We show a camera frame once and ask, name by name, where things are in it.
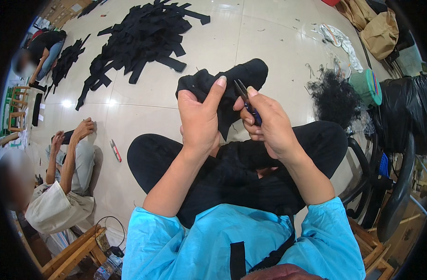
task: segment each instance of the blue-handled scissors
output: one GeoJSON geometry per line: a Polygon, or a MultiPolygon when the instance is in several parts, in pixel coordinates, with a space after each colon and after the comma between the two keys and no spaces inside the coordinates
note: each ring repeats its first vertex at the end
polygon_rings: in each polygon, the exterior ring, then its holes
{"type": "Polygon", "coordinates": [[[254,116],[254,120],[255,120],[254,124],[256,126],[262,126],[262,119],[260,118],[259,113],[249,103],[249,97],[247,96],[246,87],[240,81],[240,79],[234,80],[233,82],[235,83],[235,92],[237,92],[243,98],[244,106],[246,107],[247,111],[250,112],[254,116]]]}

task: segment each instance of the beige shirt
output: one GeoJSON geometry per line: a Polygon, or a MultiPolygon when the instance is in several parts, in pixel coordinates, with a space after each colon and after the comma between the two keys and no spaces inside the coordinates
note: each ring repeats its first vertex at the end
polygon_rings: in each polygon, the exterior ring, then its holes
{"type": "Polygon", "coordinates": [[[38,232],[64,231],[86,219],[94,208],[94,198],[69,192],[64,194],[58,181],[35,188],[25,219],[38,232]]]}

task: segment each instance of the light blue shirt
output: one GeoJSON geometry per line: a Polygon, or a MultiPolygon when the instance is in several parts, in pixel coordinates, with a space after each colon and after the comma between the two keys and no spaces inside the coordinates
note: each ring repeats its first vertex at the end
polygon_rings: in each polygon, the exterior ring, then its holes
{"type": "MultiPolygon", "coordinates": [[[[230,279],[230,244],[244,241],[246,271],[291,235],[288,216],[220,204],[187,229],[137,207],[131,216],[122,279],[230,279]]],[[[279,264],[292,263],[329,280],[364,279],[358,244],[339,198],[310,205],[302,234],[279,264]]]]}

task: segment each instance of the scissors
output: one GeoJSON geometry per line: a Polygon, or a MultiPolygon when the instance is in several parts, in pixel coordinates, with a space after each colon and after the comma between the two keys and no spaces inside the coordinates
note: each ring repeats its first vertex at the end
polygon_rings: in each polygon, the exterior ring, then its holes
{"type": "Polygon", "coordinates": [[[233,82],[235,83],[235,92],[239,93],[239,95],[243,98],[244,106],[246,107],[247,111],[254,116],[254,124],[256,126],[261,126],[262,118],[260,117],[257,110],[249,103],[249,97],[247,96],[246,87],[244,86],[242,81],[240,81],[240,79],[234,80],[233,82]]]}
{"type": "Polygon", "coordinates": [[[115,145],[114,140],[113,140],[113,139],[111,139],[111,140],[109,141],[109,143],[110,143],[110,145],[111,145],[111,149],[112,149],[112,151],[114,152],[115,157],[117,158],[118,162],[122,162],[122,158],[120,157],[120,154],[118,153],[117,146],[115,145]]]}

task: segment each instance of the light gray pants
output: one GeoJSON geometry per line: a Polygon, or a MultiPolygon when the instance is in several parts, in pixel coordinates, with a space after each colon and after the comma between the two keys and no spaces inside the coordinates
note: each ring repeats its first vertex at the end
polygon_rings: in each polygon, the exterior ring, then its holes
{"type": "MultiPolygon", "coordinates": [[[[48,145],[45,150],[47,159],[50,160],[50,150],[52,145],[48,145]]],[[[56,163],[62,166],[62,160],[66,154],[59,151],[56,156],[56,163]]],[[[81,196],[87,196],[89,182],[91,181],[92,171],[95,165],[95,150],[94,146],[88,141],[80,141],[75,149],[75,170],[72,177],[71,190],[81,196]]],[[[58,169],[55,170],[55,180],[60,182],[61,175],[58,169]]]]}

